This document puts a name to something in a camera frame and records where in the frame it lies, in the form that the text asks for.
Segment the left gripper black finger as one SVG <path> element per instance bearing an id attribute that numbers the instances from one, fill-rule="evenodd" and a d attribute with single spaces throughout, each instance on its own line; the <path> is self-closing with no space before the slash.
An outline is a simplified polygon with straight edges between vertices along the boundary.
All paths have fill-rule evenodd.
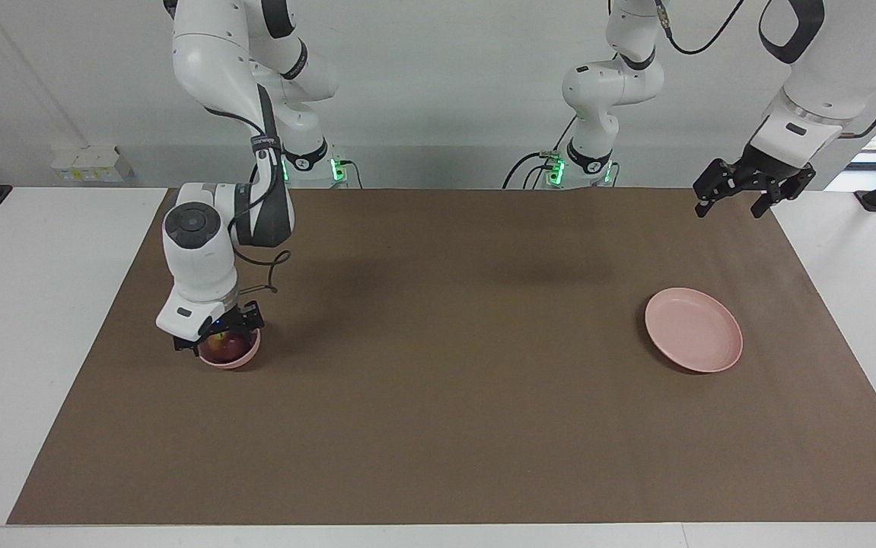
<path id="1" fill-rule="evenodd" d="M 769 176 L 759 171 L 750 178 L 750 189 L 761 192 L 750 208 L 751 214 L 754 218 L 762 218 L 779 202 L 797 199 L 814 177 L 816 177 L 815 169 L 802 169 L 783 178 Z"/>
<path id="2" fill-rule="evenodd" d="M 696 216 L 705 218 L 716 202 L 741 193 L 745 180 L 747 166 L 743 162 L 730 164 L 721 158 L 713 160 L 693 183 L 693 190 L 698 198 L 698 205 L 695 205 Z"/>

